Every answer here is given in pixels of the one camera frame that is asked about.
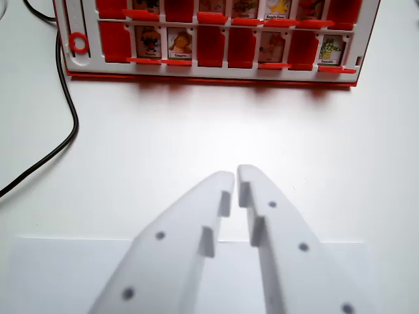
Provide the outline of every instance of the black wire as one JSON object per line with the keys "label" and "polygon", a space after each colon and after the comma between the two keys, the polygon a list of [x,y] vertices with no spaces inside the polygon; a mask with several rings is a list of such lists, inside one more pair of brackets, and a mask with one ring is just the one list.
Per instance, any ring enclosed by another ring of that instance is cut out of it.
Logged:
{"label": "black wire", "polygon": [[51,18],[49,16],[46,16],[45,14],[40,13],[38,10],[35,10],[33,8],[33,6],[31,6],[31,4],[27,0],[24,0],[24,3],[25,3],[25,6],[29,9],[29,11],[31,11],[34,15],[36,15],[40,19],[42,19],[46,22],[55,22],[56,21],[55,18]]}
{"label": "black wire", "polygon": [[[24,0],[24,3],[29,8],[29,10],[34,13],[37,17],[44,21],[51,22],[55,20],[55,18],[50,18],[48,16],[45,16],[44,14],[36,11],[28,2],[27,0]],[[65,82],[65,75],[63,72],[63,68],[61,65],[61,41],[60,41],[60,32],[57,32],[57,38],[55,43],[55,62],[57,65],[57,72],[58,76],[60,78],[61,87],[63,88],[65,99],[67,100],[68,106],[71,111],[71,116],[73,116],[73,129],[71,130],[70,134],[67,136],[67,138],[59,144],[52,152],[50,152],[48,155],[46,155],[44,158],[39,160],[35,165],[28,168],[26,171],[24,171],[19,177],[15,178],[9,185],[7,185],[4,189],[0,190],[0,198],[2,198],[4,195],[9,193],[13,188],[15,188],[19,183],[21,183],[26,177],[31,175],[34,171],[38,170],[42,165],[47,163],[49,160],[51,160],[55,155],[57,155],[61,150],[63,150],[64,147],[66,147],[68,144],[70,144],[77,136],[77,133],[79,132],[79,117],[77,116],[76,108],[74,107],[73,100],[71,99],[67,83]]]}

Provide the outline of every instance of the screw hole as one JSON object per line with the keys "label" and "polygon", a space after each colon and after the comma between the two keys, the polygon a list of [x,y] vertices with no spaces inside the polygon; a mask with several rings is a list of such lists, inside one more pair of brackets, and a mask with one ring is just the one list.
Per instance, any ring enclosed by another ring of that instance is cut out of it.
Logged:
{"label": "screw hole", "polygon": [[124,299],[125,301],[132,299],[133,296],[134,289],[132,287],[128,287],[122,292],[122,299]]}
{"label": "screw hole", "polygon": [[301,242],[299,245],[299,249],[303,252],[307,252],[310,248],[308,247],[307,243]]}
{"label": "screw hole", "polygon": [[160,231],[160,232],[156,233],[156,239],[162,240],[162,239],[164,239],[164,237],[166,237],[166,234],[163,231]]}
{"label": "screw hole", "polygon": [[353,313],[355,313],[354,307],[352,305],[350,305],[350,304],[343,304],[342,305],[342,311],[345,314],[353,314]]}

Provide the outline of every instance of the white table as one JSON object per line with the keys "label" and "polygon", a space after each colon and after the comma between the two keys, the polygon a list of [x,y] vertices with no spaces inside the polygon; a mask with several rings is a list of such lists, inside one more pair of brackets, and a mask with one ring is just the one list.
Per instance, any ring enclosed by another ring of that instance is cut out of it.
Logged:
{"label": "white table", "polygon": [[[53,15],[50,1],[33,6]],[[69,81],[81,129],[0,201],[0,283],[13,237],[130,239],[214,171],[254,164],[322,241],[371,246],[383,313],[417,313],[419,9],[383,1],[350,90]],[[0,20],[0,186],[53,149],[72,121],[56,28],[19,0]],[[247,239],[234,200],[221,239]]]}

